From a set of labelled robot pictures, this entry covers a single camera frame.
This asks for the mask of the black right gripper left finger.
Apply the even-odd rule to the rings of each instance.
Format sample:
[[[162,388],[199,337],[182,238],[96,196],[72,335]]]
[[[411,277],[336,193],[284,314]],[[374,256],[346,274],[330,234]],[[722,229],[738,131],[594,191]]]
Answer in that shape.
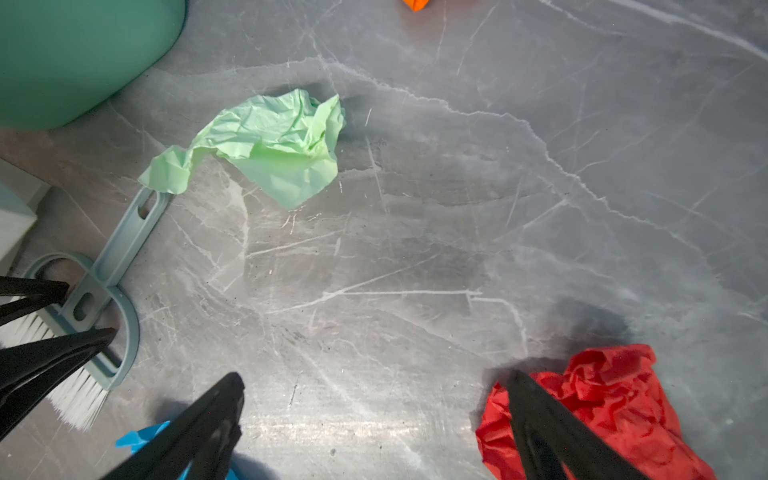
[[[244,383],[222,377],[107,479],[224,479],[242,432]]]

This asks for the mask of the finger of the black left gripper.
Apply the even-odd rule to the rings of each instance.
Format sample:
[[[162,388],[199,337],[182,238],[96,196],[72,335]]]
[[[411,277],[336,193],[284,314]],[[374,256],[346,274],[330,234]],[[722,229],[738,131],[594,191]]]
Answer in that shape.
[[[114,328],[94,329],[1,351],[1,436],[6,437],[50,392],[101,353]]]
[[[62,281],[2,276],[0,294],[14,300],[1,306],[1,325],[60,303],[68,290],[69,284]]]

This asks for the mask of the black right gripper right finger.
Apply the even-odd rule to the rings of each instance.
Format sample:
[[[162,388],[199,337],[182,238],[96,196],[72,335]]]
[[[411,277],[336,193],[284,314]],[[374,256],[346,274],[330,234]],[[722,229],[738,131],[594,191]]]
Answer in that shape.
[[[644,479],[531,376],[507,379],[510,425],[528,479]]]

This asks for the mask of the grey-green hand brush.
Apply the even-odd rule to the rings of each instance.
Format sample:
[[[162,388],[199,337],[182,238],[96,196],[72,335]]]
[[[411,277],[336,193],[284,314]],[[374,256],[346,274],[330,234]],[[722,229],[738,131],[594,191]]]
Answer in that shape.
[[[139,349],[139,320],[119,282],[171,198],[169,193],[141,188],[96,259],[80,253],[54,252],[40,257],[24,273],[26,278],[35,279],[52,263],[66,260],[82,268],[84,276],[62,305],[46,306],[3,326],[3,347],[90,330],[111,304],[120,312],[119,332],[125,338],[121,361],[99,353],[47,395],[59,418],[73,428],[86,431],[92,427],[109,393],[123,383],[134,364]]]

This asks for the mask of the grey-green dustpan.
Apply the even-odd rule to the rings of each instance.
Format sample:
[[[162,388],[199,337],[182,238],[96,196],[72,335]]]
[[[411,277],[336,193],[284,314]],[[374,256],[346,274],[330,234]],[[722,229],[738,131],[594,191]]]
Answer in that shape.
[[[37,221],[37,209],[50,185],[1,160],[1,275],[5,276]]]

